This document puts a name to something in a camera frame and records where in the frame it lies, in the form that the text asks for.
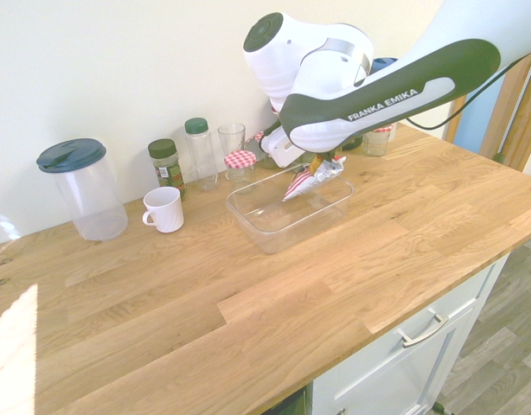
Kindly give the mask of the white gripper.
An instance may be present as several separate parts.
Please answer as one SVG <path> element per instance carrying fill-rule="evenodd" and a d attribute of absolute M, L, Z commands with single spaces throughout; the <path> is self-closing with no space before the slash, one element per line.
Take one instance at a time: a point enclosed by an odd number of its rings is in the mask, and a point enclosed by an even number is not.
<path fill-rule="evenodd" d="M 259 141 L 259 146 L 281 168 L 289 166 L 304 154 L 304 150 L 298 148 L 286 136 L 282 127 L 266 130 Z M 309 164 L 310 172 L 315 173 L 322 162 L 323 157 L 320 154 L 316 154 Z"/>

